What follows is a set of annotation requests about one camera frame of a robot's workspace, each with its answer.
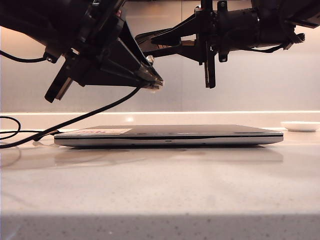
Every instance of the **white countertop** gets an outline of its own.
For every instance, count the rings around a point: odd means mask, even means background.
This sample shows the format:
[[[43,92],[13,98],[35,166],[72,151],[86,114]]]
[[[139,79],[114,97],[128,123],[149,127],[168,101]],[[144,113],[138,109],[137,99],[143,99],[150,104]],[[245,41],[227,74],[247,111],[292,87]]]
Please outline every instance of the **white countertop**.
[[[48,136],[1,150],[1,239],[318,240],[320,132],[245,148],[76,149]]]

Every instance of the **laptop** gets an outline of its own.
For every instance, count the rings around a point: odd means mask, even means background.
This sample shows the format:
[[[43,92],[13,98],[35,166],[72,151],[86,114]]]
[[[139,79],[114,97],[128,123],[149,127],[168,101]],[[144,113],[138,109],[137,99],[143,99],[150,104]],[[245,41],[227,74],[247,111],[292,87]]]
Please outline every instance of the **laptop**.
[[[240,125],[95,126],[54,136],[68,147],[264,145],[283,141],[280,131]]]

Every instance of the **white plate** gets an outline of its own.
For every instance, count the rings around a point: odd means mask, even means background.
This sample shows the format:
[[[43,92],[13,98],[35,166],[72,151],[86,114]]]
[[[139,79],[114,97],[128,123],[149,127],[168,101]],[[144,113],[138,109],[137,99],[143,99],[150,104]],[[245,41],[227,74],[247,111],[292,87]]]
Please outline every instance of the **white plate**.
[[[292,132],[315,132],[320,129],[320,121],[282,121],[281,126]]]

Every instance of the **black wire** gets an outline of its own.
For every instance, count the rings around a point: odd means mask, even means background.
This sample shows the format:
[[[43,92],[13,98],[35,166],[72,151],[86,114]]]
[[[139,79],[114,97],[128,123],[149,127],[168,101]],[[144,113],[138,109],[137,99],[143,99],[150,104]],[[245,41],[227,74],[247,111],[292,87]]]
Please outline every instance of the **black wire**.
[[[23,58],[12,56],[12,55],[10,55],[4,51],[1,51],[1,50],[0,50],[0,55],[6,57],[8,59],[11,59],[13,61],[20,62],[20,63],[39,63],[39,62],[47,60],[46,57],[40,57],[40,58],[35,58],[35,59],[23,59]]]
[[[124,96],[123,98],[121,98],[118,101],[115,101],[115,102],[113,102],[113,103],[111,103],[109,105],[103,106],[103,107],[101,107],[101,108],[99,108],[97,110],[88,112],[88,113],[86,113],[84,115],[75,117],[73,119],[70,119],[70,120],[65,121],[63,123],[60,123],[60,124],[55,125],[53,127],[50,127],[47,130],[41,131],[41,132],[39,132],[37,134],[34,134],[32,136],[29,136],[29,137],[26,137],[26,138],[24,138],[22,140],[19,140],[19,141],[13,142],[13,143],[0,145],[0,149],[12,148],[12,147],[16,147],[18,145],[24,144],[24,143],[32,141],[32,140],[38,140],[39,138],[42,138],[42,137],[44,137],[44,136],[46,136],[48,134],[52,134],[53,132],[56,132],[57,129],[63,128],[63,127],[68,126],[70,124],[74,124],[74,123],[76,123],[76,122],[78,122],[80,120],[86,119],[86,118],[91,117],[91,116],[93,116],[95,114],[98,114],[98,113],[101,113],[101,112],[106,111],[108,109],[111,109],[111,108],[113,108],[113,107],[125,102],[126,100],[130,99],[131,97],[133,97],[140,89],[141,89],[141,87],[138,86],[131,93],[129,93],[127,96]]]
[[[5,133],[7,133],[7,134],[12,134],[12,133],[13,133],[13,134],[10,135],[10,136],[0,137],[0,140],[12,138],[12,137],[14,137],[15,135],[17,135],[17,134],[20,132],[20,130],[21,130],[21,123],[20,123],[17,119],[15,119],[15,118],[13,118],[13,117],[10,117],[10,116],[0,116],[0,118],[1,118],[1,119],[10,119],[10,120],[12,120],[12,121],[15,121],[15,122],[18,124],[18,129],[17,129],[16,131],[12,131],[12,132],[0,132],[0,134],[5,134]]]

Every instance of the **white wall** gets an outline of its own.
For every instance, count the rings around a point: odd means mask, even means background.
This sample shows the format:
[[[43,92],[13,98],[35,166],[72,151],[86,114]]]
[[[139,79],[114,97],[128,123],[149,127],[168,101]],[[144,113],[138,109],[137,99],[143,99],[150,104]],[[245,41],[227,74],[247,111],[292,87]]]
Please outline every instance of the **white wall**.
[[[128,2],[127,21],[134,35],[173,27],[187,18],[197,1]],[[229,1],[230,9],[249,7]],[[204,67],[178,55],[155,59],[165,81],[156,93],[141,90],[112,112],[320,110],[320,28],[299,28],[303,44],[273,54],[232,52],[227,63],[216,61],[216,88],[205,88]],[[1,49],[22,58],[42,56],[44,47],[29,37],[2,28]],[[113,102],[130,87],[73,83],[62,101],[44,95],[59,71],[57,64],[18,63],[1,58],[2,112],[87,112]]]

